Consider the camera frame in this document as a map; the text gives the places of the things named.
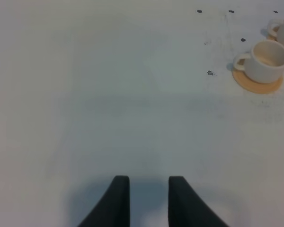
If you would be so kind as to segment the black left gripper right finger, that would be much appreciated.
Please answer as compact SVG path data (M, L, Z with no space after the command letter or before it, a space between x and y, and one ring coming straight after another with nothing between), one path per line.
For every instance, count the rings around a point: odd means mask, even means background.
M170 227L226 227L182 176L169 177L168 222Z

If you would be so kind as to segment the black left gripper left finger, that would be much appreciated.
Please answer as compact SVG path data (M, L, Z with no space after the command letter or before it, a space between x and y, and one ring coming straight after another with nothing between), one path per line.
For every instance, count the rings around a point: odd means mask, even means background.
M93 210L79 224L80 227L129 227L130 179L115 176Z

